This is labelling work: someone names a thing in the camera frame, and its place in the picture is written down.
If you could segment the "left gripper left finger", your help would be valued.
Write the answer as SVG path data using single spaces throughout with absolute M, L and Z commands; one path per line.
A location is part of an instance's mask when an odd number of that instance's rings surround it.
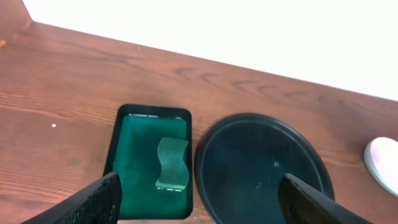
M 122 198 L 119 176 L 110 172 L 22 224 L 117 224 Z

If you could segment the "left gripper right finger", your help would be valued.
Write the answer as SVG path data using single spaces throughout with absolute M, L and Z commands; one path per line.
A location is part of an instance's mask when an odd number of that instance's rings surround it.
M 278 200 L 287 223 L 371 224 L 292 174 L 285 174 Z

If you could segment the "yellow green sponge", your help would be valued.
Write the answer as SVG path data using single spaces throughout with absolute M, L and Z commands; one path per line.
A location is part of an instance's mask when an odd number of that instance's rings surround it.
M 181 192 L 189 181 L 188 167 L 184 161 L 188 141 L 162 138 L 157 148 L 161 170 L 155 186 L 160 190 Z

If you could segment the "white plate with green stain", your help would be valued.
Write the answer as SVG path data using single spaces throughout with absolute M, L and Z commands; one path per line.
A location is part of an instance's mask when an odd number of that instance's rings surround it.
M 364 163 L 376 182 L 397 196 L 397 141 L 387 137 L 373 139 L 364 150 Z

